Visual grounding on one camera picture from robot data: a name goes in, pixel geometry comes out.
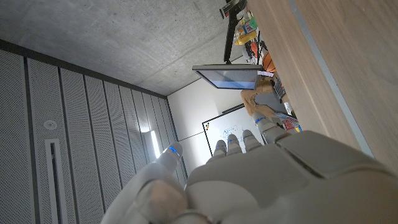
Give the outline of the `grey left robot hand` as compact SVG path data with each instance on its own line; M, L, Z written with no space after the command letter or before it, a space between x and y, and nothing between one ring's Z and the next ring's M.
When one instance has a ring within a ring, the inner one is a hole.
M383 164L322 134L252 118L264 143L248 130L218 141L181 186L174 142L127 183L103 223L397 222L397 176Z

